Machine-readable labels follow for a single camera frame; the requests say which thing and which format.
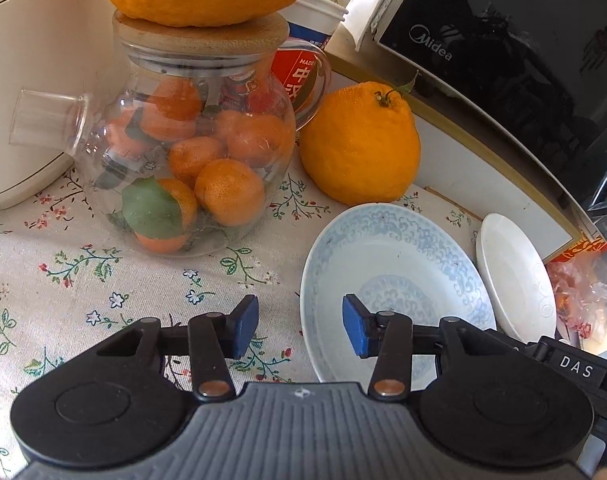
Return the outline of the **red gift box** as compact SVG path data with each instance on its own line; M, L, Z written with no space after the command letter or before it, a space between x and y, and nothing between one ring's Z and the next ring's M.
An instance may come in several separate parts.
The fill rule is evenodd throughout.
M581 238L579 242L564 249L554 258L547 259L545 263L568 262L584 252L607 252L607 241L599 238L590 242L586 238Z

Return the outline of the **cream speckled bowl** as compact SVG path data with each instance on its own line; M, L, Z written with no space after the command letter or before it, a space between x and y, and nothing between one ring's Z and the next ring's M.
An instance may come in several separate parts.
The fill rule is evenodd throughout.
M476 238L476 262L501 330L521 342L553 337L556 306L545 266L527 235L502 214L488 214Z

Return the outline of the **white rice cooker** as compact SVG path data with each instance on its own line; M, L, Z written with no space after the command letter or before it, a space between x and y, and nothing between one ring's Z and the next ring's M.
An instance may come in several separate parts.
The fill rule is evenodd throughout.
M19 93L110 90L114 11L107 0L0 0L0 210L43 190L72 163L53 148L8 142Z

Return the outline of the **stacked instant noodle cups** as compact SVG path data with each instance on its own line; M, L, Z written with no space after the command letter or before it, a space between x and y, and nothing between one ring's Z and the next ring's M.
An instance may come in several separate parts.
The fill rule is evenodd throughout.
M290 26L290 39L300 39L323 50L348 13L350 0L297 0L280 11ZM294 107L302 106L317 77L319 63L312 52L279 50L272 72L282 82Z

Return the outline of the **glass teapot with mandarins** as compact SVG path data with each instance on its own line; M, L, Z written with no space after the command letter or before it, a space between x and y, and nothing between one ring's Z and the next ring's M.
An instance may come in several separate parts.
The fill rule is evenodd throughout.
M70 156L96 217L163 256L216 252L253 231L319 109L325 53L271 14L172 28L116 13L128 62L107 96L23 90L10 140Z

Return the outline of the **blue patterned white plate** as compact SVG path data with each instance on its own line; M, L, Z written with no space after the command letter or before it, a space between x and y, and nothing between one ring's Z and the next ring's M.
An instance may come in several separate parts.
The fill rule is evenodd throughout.
M366 386L375 362L354 354L343 328L347 294L373 313L401 313L418 325L456 316L482 330L497 326L471 258L433 221L397 205L365 204L337 216L302 273L302 333L317 378Z

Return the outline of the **black Midea microwave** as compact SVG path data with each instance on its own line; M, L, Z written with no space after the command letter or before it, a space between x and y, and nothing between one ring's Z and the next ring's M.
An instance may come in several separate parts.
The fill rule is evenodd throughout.
M521 145L607 240L607 0L384 0L372 27Z

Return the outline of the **large orange on table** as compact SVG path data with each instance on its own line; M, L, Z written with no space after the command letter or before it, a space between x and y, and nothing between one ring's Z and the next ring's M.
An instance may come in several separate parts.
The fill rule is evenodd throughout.
M299 136L305 172L346 206L391 203L414 181L421 140L402 93L376 81L324 97Z

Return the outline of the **plastic bag of kumquats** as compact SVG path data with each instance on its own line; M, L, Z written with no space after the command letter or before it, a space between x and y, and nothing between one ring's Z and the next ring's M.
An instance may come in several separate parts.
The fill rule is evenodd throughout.
M607 352L607 261L603 252L581 252L546 265L561 338L596 356Z

